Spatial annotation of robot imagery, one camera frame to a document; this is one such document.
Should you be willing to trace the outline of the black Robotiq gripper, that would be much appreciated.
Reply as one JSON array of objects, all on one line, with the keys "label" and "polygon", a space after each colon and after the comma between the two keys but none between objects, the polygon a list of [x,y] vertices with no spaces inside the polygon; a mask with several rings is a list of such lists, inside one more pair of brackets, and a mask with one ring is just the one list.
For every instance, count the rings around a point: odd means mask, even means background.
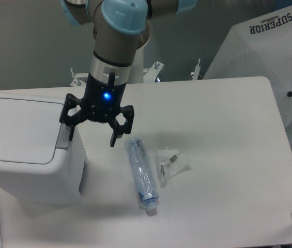
[{"label": "black Robotiq gripper", "polygon": [[[120,103],[127,83],[116,85],[101,82],[88,74],[86,88],[82,99],[73,94],[66,95],[59,122],[70,127],[69,141],[73,140],[75,127],[86,120],[106,123],[105,115],[109,117],[109,125],[113,129],[110,147],[114,147],[116,140],[124,134],[130,134],[134,121],[134,107],[127,105],[120,107]],[[81,109],[72,116],[68,115],[71,109],[81,106]],[[117,116],[122,114],[125,118],[120,125]]]}]

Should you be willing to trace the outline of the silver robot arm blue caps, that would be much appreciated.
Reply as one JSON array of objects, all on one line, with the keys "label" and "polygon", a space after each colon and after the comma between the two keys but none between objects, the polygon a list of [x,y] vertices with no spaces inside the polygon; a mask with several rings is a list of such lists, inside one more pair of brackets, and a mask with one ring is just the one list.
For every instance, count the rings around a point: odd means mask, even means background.
[{"label": "silver robot arm blue caps", "polygon": [[59,121],[70,128],[86,120],[108,123],[110,146],[130,134],[134,108],[121,106],[131,67],[148,20],[192,9],[196,1],[60,1],[72,25],[93,23],[95,46],[83,98],[67,94]]}]

